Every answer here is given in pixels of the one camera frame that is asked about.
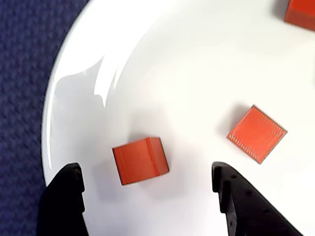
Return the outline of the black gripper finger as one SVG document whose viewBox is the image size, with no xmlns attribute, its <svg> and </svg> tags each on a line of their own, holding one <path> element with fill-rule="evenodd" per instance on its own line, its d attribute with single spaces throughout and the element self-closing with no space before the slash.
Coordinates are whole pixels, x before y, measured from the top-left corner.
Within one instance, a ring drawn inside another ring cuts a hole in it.
<svg viewBox="0 0 315 236">
<path fill-rule="evenodd" d="M 43 192 L 37 216 L 38 236 L 87 236 L 83 218 L 85 191 L 81 167 L 66 164 Z"/>
<path fill-rule="evenodd" d="M 212 163 L 212 189 L 230 236 L 300 236 L 301 233 L 236 169 Z"/>
</svg>

